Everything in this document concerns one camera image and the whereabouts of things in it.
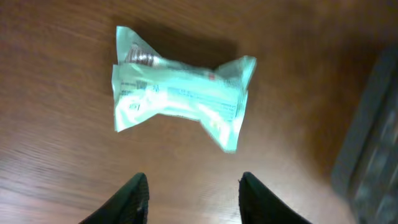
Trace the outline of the mint green snack packet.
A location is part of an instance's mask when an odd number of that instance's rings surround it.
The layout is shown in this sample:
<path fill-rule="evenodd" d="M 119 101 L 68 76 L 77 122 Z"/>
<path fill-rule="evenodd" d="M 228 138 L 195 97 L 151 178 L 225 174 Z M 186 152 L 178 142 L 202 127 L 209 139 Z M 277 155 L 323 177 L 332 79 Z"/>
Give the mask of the mint green snack packet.
<path fill-rule="evenodd" d="M 157 114 L 199 122 L 226 153 L 237 150 L 257 60 L 243 56 L 211 70 L 159 55 L 134 30 L 116 28 L 114 128 L 132 128 Z"/>

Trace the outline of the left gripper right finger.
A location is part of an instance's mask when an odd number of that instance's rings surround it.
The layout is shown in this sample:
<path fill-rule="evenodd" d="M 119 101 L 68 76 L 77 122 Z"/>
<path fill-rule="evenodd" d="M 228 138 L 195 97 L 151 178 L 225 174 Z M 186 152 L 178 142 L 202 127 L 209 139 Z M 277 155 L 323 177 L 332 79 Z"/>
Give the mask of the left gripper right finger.
<path fill-rule="evenodd" d="M 251 172 L 239 181 L 239 210 L 242 224 L 310 224 Z"/>

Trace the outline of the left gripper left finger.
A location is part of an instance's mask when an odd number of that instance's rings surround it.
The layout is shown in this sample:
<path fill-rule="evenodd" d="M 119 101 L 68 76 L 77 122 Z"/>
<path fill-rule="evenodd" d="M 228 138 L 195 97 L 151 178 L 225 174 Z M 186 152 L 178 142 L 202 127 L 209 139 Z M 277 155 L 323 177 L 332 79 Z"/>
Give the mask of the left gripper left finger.
<path fill-rule="evenodd" d="M 146 224 L 148 211 L 149 185 L 139 172 L 80 224 Z"/>

